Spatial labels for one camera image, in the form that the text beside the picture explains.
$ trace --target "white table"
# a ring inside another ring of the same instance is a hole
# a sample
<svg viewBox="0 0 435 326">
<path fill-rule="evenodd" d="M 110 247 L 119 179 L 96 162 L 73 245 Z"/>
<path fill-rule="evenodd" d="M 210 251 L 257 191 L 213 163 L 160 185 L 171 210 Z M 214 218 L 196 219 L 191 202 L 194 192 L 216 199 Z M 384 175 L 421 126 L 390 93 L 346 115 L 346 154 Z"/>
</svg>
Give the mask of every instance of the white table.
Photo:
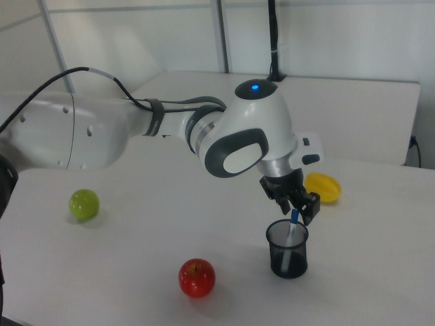
<svg viewBox="0 0 435 326">
<path fill-rule="evenodd" d="M 327 158 L 304 170 L 342 185 L 309 226 L 308 270 L 283 280 L 265 231 L 281 219 L 251 169 L 207 173 L 174 137 L 136 137 L 109 168 L 21 174 L 0 220 L 6 316 L 57 325 L 433 325 L 435 171 Z M 101 212 L 77 224 L 70 195 Z M 177 273 L 209 260 L 212 293 L 190 300 Z"/>
</svg>

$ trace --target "pen holder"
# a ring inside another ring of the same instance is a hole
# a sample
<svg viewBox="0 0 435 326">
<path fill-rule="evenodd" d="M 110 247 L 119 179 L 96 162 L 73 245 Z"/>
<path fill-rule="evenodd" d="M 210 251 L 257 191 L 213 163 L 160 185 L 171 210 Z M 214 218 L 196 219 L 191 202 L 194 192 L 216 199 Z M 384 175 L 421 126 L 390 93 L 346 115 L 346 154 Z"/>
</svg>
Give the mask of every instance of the pen holder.
<svg viewBox="0 0 435 326">
<path fill-rule="evenodd" d="M 306 247 L 308 229 L 301 222 L 298 222 L 292 246 L 286 247 L 289 228 L 290 220 L 281 219 L 270 224 L 266 231 L 266 239 L 269 242 L 271 252 L 271 269 L 282 278 L 299 277 L 308 268 Z"/>
</svg>

